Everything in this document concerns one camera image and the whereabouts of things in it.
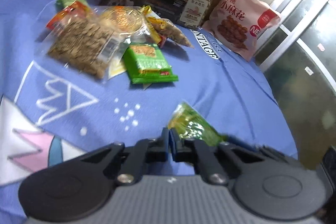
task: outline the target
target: nut jar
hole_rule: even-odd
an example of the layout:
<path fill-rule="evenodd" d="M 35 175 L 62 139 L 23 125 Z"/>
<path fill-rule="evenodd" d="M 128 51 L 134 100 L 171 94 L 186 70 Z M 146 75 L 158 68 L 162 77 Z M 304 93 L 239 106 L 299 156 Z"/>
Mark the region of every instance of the nut jar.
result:
<path fill-rule="evenodd" d="M 178 20 L 178 24 L 190 29 L 197 29 L 204 21 L 204 17 L 212 0 L 186 0 L 187 4 Z"/>

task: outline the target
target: cartoon print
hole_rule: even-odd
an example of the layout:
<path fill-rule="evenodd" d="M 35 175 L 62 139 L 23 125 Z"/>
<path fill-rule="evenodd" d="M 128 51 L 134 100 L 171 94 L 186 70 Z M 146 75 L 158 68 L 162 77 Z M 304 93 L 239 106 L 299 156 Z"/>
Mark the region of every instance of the cartoon print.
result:
<path fill-rule="evenodd" d="M 99 101 L 85 90 L 79 88 L 64 78 L 52 74 L 38 65 L 35 61 L 32 61 L 21 80 L 20 87 L 14 99 L 14 103 L 17 102 L 21 93 L 30 94 L 30 88 L 25 90 L 25 80 L 27 75 L 31 73 L 38 73 L 39 75 L 41 73 L 43 74 L 42 76 L 46 79 L 44 86 L 48 92 L 48 96 L 38 98 L 36 100 L 36 106 L 43 111 L 36 121 L 37 126 L 42 126 L 46 123 L 61 118 L 70 112 L 95 104 Z M 73 103 L 73 97 L 81 97 L 80 103 Z M 63 101 L 63 109 L 60 109 L 59 105 L 57 107 L 53 106 L 53 102 L 56 102 L 57 100 Z"/>
<path fill-rule="evenodd" d="M 41 131 L 6 97 L 0 104 L 0 186 L 85 152 Z"/>

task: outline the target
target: snack package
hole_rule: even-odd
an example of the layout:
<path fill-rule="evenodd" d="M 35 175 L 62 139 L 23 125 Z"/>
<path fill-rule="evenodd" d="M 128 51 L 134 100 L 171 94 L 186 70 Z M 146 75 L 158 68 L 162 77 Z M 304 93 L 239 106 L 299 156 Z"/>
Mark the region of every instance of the snack package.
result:
<path fill-rule="evenodd" d="M 114 76 L 122 74 L 126 71 L 125 63 L 123 60 L 120 60 L 118 65 L 110 64 L 109 67 L 109 80 Z"/>
<path fill-rule="evenodd" d="M 182 102 L 173 112 L 168 128 L 175 128 L 180 138 L 196 138 L 204 140 L 210 146 L 226 141 L 208 122 L 190 105 Z"/>
<path fill-rule="evenodd" d="M 175 43 L 193 48 L 194 46 L 190 43 L 188 38 L 183 34 L 183 32 L 176 27 L 169 19 L 158 19 L 155 17 L 147 17 L 148 21 L 154 26 L 155 30 L 159 34 L 170 38 Z"/>
<path fill-rule="evenodd" d="M 123 57 L 133 84 L 178 81 L 156 44 L 131 43 Z"/>
<path fill-rule="evenodd" d="M 54 37 L 50 57 L 97 79 L 105 76 L 111 63 L 119 64 L 130 43 L 129 38 L 83 15 L 68 14 L 50 35 Z"/>
<path fill-rule="evenodd" d="M 70 6 L 72 3 L 74 3 L 76 0 L 56 0 L 56 6 L 59 7 L 60 9 L 64 9 L 67 6 Z M 88 3 L 86 0 L 77 0 L 83 5 L 89 7 Z"/>
<path fill-rule="evenodd" d="M 149 5 L 143 6 L 142 8 L 139 9 L 139 12 L 142 13 L 146 19 L 146 24 L 151 33 L 151 37 L 154 43 L 159 44 L 160 42 L 162 42 L 162 40 L 165 40 L 163 36 L 159 35 L 159 33 L 155 30 L 155 28 L 147 18 L 147 16 L 152 13 L 152 8 Z"/>
<path fill-rule="evenodd" d="M 202 27 L 250 61 L 256 50 L 258 34 L 279 21 L 279 13 L 262 1 L 221 0 Z"/>
<path fill-rule="evenodd" d="M 75 0 L 71 3 L 71 5 L 65 7 L 63 10 L 54 15 L 54 17 L 47 23 L 46 27 L 49 30 L 53 30 L 54 27 L 59 25 L 61 20 L 70 13 L 81 15 L 83 17 L 97 17 L 95 12 L 89 6 L 86 6 L 80 1 Z"/>
<path fill-rule="evenodd" d="M 144 16 L 127 6 L 111 6 L 100 15 L 100 22 L 126 37 L 150 35 Z"/>

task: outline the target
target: yellow snack wrapper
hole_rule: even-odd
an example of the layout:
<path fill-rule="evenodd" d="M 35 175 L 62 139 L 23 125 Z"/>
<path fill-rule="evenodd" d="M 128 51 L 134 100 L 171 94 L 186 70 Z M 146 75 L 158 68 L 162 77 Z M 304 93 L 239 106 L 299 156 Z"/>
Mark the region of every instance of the yellow snack wrapper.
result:
<path fill-rule="evenodd" d="M 119 74 L 122 74 L 126 71 L 125 63 L 123 60 L 120 60 L 119 64 L 117 66 L 110 65 L 109 67 L 109 79 L 113 78 L 114 76 L 117 76 Z"/>
<path fill-rule="evenodd" d="M 166 18 L 155 18 L 155 17 L 146 17 L 146 19 L 153 25 L 155 30 L 159 34 L 170 38 L 175 43 L 193 48 L 194 46 L 190 43 L 188 38 L 183 34 L 183 32 L 176 27 L 169 19 Z"/>
<path fill-rule="evenodd" d="M 151 34 L 151 38 L 154 40 L 156 44 L 159 44 L 162 40 L 162 37 L 161 35 L 158 34 L 158 32 L 153 27 L 153 25 L 147 19 L 147 15 L 152 12 L 152 8 L 149 5 L 143 6 L 142 8 L 139 9 L 139 12 L 142 13 L 144 17 L 146 18 L 147 28 Z"/>

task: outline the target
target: blue blanket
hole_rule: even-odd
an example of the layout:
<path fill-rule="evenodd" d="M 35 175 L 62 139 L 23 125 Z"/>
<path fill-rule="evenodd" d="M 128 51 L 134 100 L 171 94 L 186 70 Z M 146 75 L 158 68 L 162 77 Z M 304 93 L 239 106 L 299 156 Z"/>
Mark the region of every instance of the blue blanket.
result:
<path fill-rule="evenodd" d="M 130 146 L 157 137 L 181 101 L 223 134 L 296 156 L 259 68 L 206 31 L 181 28 L 195 49 L 165 44 L 164 56 L 178 82 L 143 90 L 123 73 L 102 84 L 38 53 L 55 1 L 0 0 L 1 223 L 24 221 L 17 198 L 24 177 L 115 140 Z M 190 166 L 172 160 L 152 171 L 193 174 Z"/>

